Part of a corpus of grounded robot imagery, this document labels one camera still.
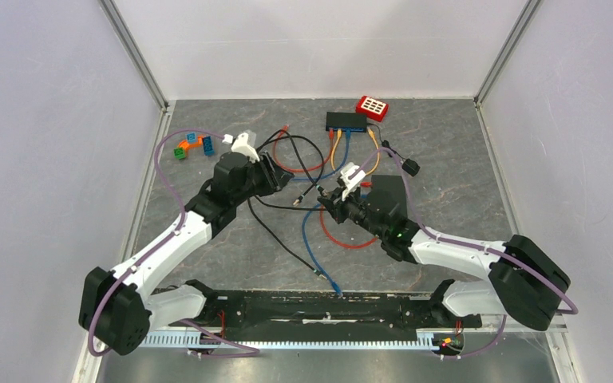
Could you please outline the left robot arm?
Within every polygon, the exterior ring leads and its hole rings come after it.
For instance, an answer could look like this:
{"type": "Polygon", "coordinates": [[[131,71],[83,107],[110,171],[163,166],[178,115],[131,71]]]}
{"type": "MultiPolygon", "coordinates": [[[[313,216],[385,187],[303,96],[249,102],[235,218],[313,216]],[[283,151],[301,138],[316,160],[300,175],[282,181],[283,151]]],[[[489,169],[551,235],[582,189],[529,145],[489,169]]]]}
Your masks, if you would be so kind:
{"type": "Polygon", "coordinates": [[[240,204],[282,191],[293,177],[267,153],[257,161],[238,152],[223,154],[178,220],[132,258],[111,270],[96,267],[86,275],[78,322],[89,339],[127,355],[149,332],[166,325],[184,319],[201,326],[212,324],[219,306],[208,297],[208,289],[185,284],[157,293],[156,288],[175,266],[231,223],[240,204]]]}

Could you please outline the black network switch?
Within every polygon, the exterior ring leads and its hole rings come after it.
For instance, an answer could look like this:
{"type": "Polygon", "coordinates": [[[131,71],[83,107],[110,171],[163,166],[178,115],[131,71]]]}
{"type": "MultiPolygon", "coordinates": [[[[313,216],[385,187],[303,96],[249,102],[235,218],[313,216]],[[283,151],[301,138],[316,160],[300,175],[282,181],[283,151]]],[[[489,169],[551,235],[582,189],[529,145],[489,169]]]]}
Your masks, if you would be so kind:
{"type": "Polygon", "coordinates": [[[325,126],[327,131],[367,132],[368,121],[361,113],[327,112],[325,126]]]}

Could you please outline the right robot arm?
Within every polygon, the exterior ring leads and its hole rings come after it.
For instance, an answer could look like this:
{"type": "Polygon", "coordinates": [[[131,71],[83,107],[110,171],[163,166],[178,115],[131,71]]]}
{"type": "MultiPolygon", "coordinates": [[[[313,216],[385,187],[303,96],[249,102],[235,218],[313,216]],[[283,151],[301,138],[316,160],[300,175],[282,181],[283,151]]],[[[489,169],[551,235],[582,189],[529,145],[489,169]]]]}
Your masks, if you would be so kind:
{"type": "Polygon", "coordinates": [[[530,238],[507,241],[450,237],[408,218],[389,193],[363,197],[342,188],[318,201],[337,223],[352,221],[381,242],[398,262],[434,265],[469,274],[475,282],[447,282],[429,304],[440,326],[471,314],[508,315],[532,330],[545,331],[560,313],[571,279],[530,238]]]}

